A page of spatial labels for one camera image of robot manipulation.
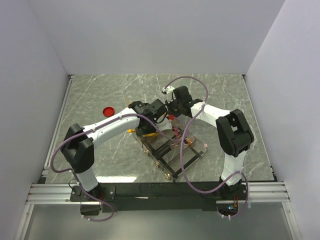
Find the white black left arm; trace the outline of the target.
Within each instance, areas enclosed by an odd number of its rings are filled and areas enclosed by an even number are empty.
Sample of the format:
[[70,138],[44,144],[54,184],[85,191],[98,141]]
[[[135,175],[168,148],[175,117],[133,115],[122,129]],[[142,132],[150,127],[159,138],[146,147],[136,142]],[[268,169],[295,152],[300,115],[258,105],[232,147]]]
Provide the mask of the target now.
[[82,195],[88,201],[103,198],[103,190],[93,171],[95,149],[104,142],[129,130],[137,129],[142,135],[164,130],[169,120],[168,110],[159,99],[152,103],[134,101],[119,113],[91,125],[69,127],[61,153],[72,167],[77,181],[82,185]]

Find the clear candy drawer box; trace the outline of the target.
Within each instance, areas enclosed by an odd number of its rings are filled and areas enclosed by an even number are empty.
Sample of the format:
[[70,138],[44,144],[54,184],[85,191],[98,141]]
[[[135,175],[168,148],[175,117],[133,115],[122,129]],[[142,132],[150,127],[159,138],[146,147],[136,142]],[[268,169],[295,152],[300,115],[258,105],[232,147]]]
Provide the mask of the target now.
[[[165,130],[163,137],[158,132],[146,135],[138,135],[132,131],[134,139],[141,146],[142,150],[152,158],[153,164],[164,172],[165,177],[175,182],[182,176],[180,162],[180,142],[173,142],[167,138],[178,140],[183,136],[185,125],[177,118],[170,117],[172,130]],[[189,131],[183,142],[184,169],[187,170],[207,152],[208,148]]]

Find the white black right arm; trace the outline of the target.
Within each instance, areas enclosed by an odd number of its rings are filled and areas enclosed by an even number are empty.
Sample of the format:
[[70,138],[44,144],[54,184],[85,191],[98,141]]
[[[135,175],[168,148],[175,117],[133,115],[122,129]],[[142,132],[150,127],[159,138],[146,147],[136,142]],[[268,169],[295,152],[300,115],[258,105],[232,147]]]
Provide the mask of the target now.
[[[177,88],[166,86],[162,89],[162,93],[167,95],[167,108],[172,115],[185,115],[191,118],[185,126],[180,144],[181,171],[186,183],[197,193],[211,194],[219,190],[222,198],[232,199],[237,194],[237,187],[241,185],[245,177],[242,173],[244,159],[254,142],[253,132],[244,113],[239,109],[233,111],[220,109],[202,100],[194,103],[186,86]],[[188,128],[195,119],[216,128],[220,147],[224,151],[224,165],[220,176],[222,182],[212,190],[200,190],[193,186],[184,167],[183,144]]]

